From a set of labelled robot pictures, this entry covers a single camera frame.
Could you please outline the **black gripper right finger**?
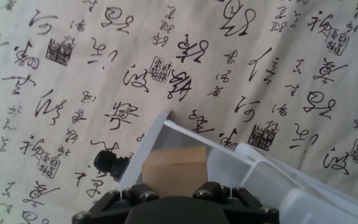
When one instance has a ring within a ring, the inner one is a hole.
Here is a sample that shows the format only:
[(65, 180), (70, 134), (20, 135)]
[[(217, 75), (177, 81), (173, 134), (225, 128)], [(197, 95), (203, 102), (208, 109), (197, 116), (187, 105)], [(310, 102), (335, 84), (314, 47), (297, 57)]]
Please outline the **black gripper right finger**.
[(280, 223), (279, 209), (263, 205), (245, 187), (230, 188), (216, 181), (205, 182), (193, 193), (193, 198), (213, 205), (217, 211), (209, 209), (208, 213), (224, 218), (227, 223)]

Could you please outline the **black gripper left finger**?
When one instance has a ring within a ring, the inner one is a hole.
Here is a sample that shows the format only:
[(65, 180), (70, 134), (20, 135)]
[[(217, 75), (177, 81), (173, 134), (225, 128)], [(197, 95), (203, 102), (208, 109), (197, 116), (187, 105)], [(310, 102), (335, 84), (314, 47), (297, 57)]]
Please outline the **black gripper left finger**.
[(110, 190), (89, 210), (74, 214), (72, 224), (124, 223), (129, 212), (145, 202), (159, 199), (159, 194), (147, 184), (135, 184), (122, 191)]

